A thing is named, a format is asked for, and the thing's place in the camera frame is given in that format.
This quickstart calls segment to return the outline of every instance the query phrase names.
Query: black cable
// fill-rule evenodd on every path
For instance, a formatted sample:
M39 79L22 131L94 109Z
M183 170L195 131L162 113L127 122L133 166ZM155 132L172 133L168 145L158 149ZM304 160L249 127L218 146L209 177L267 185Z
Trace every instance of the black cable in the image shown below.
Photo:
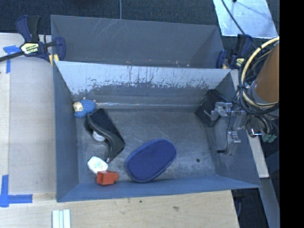
M273 111L275 111L279 108L279 103L275 104L274 106L272 106L271 108L268 108L266 110L255 109L255 111L253 111L254 107L252 105L251 106L245 106L245 102L244 102L244 99L243 99L243 90L244 90L245 86L242 85L242 82L241 82L242 68L239 68L238 71L239 71L239 76L238 76L239 103L240 103L241 107L243 108L243 110L248 115L264 115L264 114L273 112Z
M243 29L240 27L240 25L238 24L238 22L236 21L236 19L233 17L233 15L231 14L231 12L229 11L229 8L227 7L226 3L224 2L224 0L221 0L225 9L227 10L229 16L232 18L233 22L235 23L235 25L238 27L238 29L242 32L243 35L246 35L246 33L243 31Z
M122 19L122 0L119 0L119 19Z

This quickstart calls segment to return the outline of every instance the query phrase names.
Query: black cord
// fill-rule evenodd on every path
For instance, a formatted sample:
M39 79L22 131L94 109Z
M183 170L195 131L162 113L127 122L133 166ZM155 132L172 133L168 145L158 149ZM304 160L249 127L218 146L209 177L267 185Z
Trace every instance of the black cord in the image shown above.
M122 0L119 0L119 19L122 19Z
M228 130L229 130L229 125L230 125L230 120L231 120L231 115L229 116L228 126L226 129L226 151L228 150Z
M243 31L243 29L240 27L240 25L238 24L238 22L236 21L236 19L233 17L233 15L231 14L231 12L229 11L229 8L227 7L226 3L224 2L224 0L221 0L225 9L227 10L229 16L232 18L233 22L235 23L235 25L238 27L238 29L242 32L243 35L246 35L246 33Z

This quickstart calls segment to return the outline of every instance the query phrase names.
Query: blue clamp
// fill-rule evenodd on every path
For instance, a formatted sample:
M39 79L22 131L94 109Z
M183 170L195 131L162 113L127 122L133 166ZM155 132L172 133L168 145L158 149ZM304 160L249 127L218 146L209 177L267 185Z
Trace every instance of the blue clamp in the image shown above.
M47 43L45 39L44 43L39 41L39 35L37 33L39 20L40 16L28 15L24 15L17 19L17 31L24 38L24 44L20 46L19 51L0 57L0 62L19 56L26 56L38 57L51 63L50 53L47 48L53 46L57 47L55 50L57 50L59 60L62 61L64 59L66 55L66 46L63 37L56 37L55 41L49 43Z

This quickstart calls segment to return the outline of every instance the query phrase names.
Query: metal bracket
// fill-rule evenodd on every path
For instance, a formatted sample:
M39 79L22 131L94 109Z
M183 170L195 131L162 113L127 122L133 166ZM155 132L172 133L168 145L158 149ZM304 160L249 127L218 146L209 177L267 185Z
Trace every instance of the metal bracket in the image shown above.
M232 103L216 102L215 108L211 111L210 118L212 121L218 117L234 117L234 123L227 132L227 147L225 153L233 155L238 149L241 140L238 137L238 131L245 128L247 113L244 110L232 110Z

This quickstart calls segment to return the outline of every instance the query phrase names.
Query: blue toy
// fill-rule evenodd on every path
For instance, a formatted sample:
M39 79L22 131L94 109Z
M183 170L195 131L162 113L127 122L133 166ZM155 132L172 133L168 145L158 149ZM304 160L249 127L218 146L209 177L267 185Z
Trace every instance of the blue toy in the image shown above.
M92 113L96 109L96 101L83 98L80 102L75 102L73 108L75 117L84 118L88 113Z

